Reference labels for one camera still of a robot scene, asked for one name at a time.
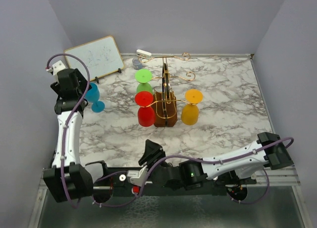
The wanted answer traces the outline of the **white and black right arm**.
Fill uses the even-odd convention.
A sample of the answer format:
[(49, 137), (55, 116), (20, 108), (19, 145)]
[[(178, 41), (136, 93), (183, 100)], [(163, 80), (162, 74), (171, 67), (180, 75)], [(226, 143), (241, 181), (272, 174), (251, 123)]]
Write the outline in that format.
[(147, 181), (173, 190), (182, 187), (191, 190), (200, 188), (207, 181), (219, 180), (224, 174), (228, 174), (231, 183), (239, 184), (261, 169), (269, 167), (278, 170), (292, 166), (294, 162), (287, 149), (293, 142), (293, 137), (281, 138), (278, 134), (262, 132), (257, 140), (220, 156), (201, 159), (183, 155), (167, 156), (161, 150), (158, 156), (139, 160), (139, 164), (146, 167), (139, 192), (143, 193)]

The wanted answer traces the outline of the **blue wine glass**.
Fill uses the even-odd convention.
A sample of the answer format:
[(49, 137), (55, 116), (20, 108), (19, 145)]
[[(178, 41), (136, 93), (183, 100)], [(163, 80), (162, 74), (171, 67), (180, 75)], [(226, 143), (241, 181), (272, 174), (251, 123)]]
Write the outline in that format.
[(90, 83), (90, 88), (85, 95), (85, 99), (91, 103), (91, 109), (95, 113), (100, 113), (105, 109), (105, 104), (100, 101), (100, 92), (95, 83)]

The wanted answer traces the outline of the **green wine glass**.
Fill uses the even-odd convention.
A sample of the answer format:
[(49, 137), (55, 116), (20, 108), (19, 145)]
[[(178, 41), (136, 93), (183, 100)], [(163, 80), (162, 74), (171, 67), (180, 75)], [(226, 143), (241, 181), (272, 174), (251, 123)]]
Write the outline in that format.
[(135, 73), (135, 79), (139, 83), (139, 85), (137, 86), (137, 93), (143, 91), (149, 92), (151, 94), (153, 93), (153, 89), (149, 84), (152, 79), (152, 73), (148, 69), (139, 69)]

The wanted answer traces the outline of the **yellow wine glass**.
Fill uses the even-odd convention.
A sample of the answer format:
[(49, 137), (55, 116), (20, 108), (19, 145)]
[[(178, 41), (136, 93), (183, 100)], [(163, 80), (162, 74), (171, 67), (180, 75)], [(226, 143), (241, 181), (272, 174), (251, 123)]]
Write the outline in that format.
[(197, 104), (203, 100), (203, 94), (197, 89), (190, 89), (185, 93), (185, 99), (188, 104), (182, 110), (181, 120), (186, 125), (194, 125), (199, 117)]

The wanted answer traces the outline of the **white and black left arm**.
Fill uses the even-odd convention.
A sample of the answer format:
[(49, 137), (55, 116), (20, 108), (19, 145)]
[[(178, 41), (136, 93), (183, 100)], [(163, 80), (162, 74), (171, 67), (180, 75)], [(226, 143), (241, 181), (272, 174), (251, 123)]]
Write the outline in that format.
[(86, 103), (82, 98), (87, 80), (78, 69), (66, 68), (55, 73), (51, 88), (57, 93), (54, 111), (58, 121), (58, 139), (51, 168), (43, 179), (56, 202), (80, 199), (93, 194), (94, 183), (109, 181), (104, 161), (81, 165), (79, 156), (80, 128)]

